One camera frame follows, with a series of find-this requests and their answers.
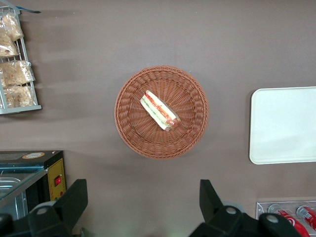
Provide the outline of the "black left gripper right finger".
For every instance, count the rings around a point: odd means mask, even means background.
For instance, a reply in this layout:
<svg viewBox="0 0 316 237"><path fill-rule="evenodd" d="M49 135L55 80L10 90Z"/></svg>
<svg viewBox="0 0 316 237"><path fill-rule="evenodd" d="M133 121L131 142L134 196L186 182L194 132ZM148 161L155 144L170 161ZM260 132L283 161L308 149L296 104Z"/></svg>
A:
<svg viewBox="0 0 316 237"><path fill-rule="evenodd" d="M277 214L258 220L231 205L223 205L209 180L201 180L199 206L204 218L192 237L295 237L296 229Z"/></svg>

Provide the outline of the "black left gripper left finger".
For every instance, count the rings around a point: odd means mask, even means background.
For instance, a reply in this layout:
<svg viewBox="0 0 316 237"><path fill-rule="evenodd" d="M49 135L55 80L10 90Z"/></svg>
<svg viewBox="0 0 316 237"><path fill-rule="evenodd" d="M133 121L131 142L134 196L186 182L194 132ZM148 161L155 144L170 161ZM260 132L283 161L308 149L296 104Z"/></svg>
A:
<svg viewBox="0 0 316 237"><path fill-rule="evenodd" d="M27 216L12 220L0 215L2 237L71 237L72 230L88 205L87 182L77 179L53 204L39 204Z"/></svg>

